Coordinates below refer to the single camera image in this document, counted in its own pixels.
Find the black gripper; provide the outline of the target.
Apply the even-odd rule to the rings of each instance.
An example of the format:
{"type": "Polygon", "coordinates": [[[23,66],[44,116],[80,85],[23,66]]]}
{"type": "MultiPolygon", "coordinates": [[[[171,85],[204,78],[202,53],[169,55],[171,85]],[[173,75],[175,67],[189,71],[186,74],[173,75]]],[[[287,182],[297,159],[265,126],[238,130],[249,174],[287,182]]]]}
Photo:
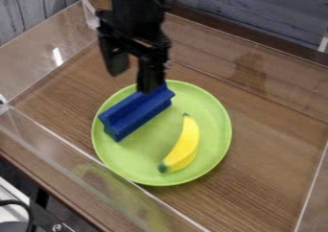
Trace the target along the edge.
{"type": "MultiPolygon", "coordinates": [[[[170,39],[165,35],[165,0],[110,0],[111,9],[98,10],[100,20],[99,46],[106,70],[119,76],[130,67],[123,40],[142,40],[154,48],[167,49],[170,39]]],[[[138,58],[137,90],[151,93],[165,83],[166,56],[138,58]]]]}

